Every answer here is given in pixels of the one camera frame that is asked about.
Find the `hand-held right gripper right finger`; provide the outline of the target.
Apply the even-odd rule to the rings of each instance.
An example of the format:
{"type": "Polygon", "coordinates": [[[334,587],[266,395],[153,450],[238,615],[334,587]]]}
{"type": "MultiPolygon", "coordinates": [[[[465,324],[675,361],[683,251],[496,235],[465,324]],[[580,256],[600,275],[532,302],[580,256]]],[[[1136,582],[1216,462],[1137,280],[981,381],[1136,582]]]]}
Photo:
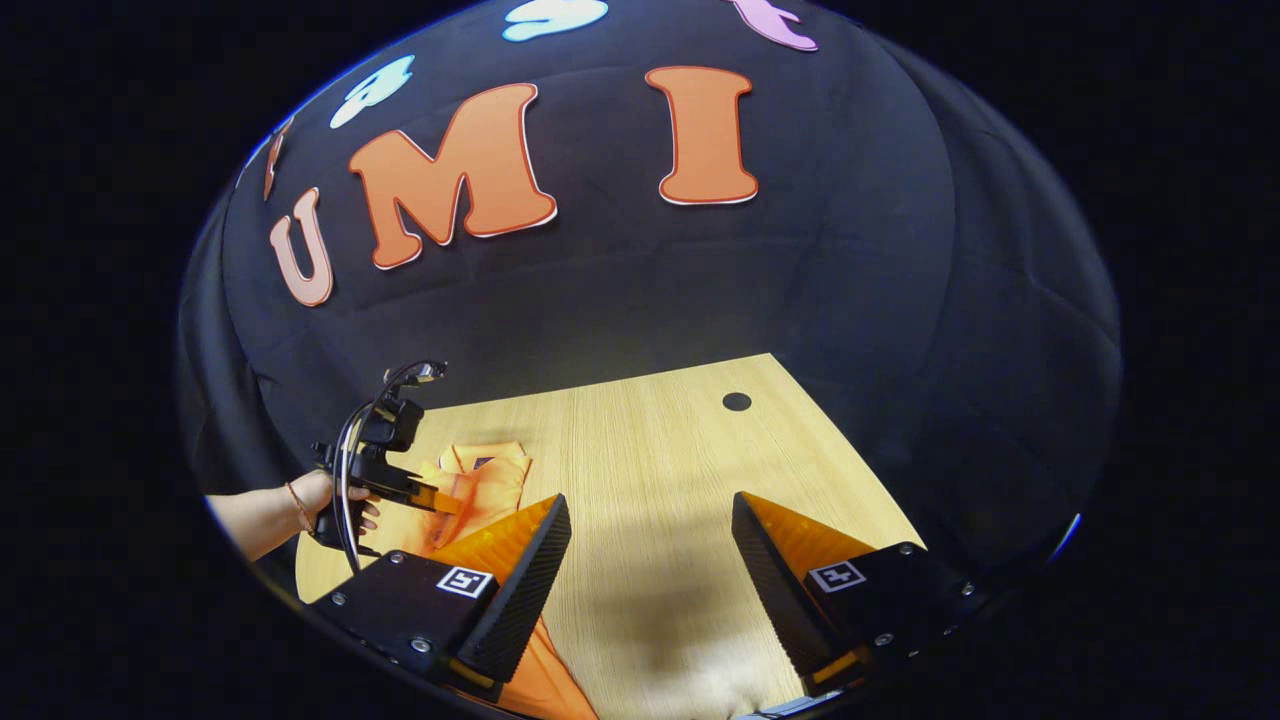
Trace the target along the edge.
{"type": "Polygon", "coordinates": [[[731,532],[808,694],[872,687],[988,618],[998,587],[902,541],[883,548],[737,492],[731,532]]]}

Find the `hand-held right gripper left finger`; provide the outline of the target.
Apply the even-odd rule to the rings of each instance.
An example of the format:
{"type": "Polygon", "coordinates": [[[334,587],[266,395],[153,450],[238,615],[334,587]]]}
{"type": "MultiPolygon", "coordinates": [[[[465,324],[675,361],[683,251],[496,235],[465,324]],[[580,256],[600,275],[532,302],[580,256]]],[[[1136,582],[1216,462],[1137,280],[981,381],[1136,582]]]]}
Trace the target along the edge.
{"type": "Polygon", "coordinates": [[[572,537],[554,495],[424,557],[394,550],[310,607],[411,676],[495,700],[529,646],[572,537]]]}

